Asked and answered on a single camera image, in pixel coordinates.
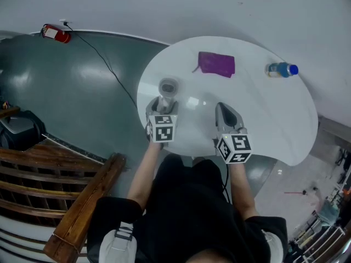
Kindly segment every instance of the black shorts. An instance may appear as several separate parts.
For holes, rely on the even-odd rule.
[[[180,155],[169,154],[158,169],[146,209],[152,209],[157,196],[186,183],[205,185],[225,199],[222,175],[215,163],[206,159],[190,168],[184,166]]]

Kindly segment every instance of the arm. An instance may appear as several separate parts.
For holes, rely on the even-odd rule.
[[[152,181],[157,163],[158,154],[161,151],[160,143],[150,142],[141,164],[135,173],[131,187],[129,189],[127,199],[136,201],[141,210],[144,211],[148,202]]]
[[[244,220],[252,216],[258,216],[244,164],[231,164],[229,169],[233,206],[239,211]]]

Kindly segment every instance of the person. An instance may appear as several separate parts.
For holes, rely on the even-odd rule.
[[[137,263],[283,261],[286,221],[258,215],[243,164],[229,165],[230,204],[220,170],[208,159],[188,168],[170,154],[154,179],[160,151],[161,144],[150,142],[126,199],[98,200],[87,235],[90,262],[124,262],[104,254],[122,223],[133,224]]]

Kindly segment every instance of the white round table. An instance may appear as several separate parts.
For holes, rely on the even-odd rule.
[[[235,74],[225,78],[201,72],[198,53],[213,52],[235,58]],[[266,64],[283,60],[257,45],[225,37],[195,37],[158,53],[146,67],[138,87],[138,112],[146,126],[145,109],[159,95],[163,78],[179,83],[178,126],[167,150],[185,156],[215,155],[215,107],[224,102],[244,120],[251,134],[253,154],[296,165],[306,158],[317,134],[313,100],[299,76],[269,78]]]

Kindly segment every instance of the blue bottle cap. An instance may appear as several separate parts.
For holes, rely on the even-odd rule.
[[[297,65],[294,65],[294,64],[290,65],[289,70],[290,70],[291,75],[298,74],[298,67],[297,67]]]

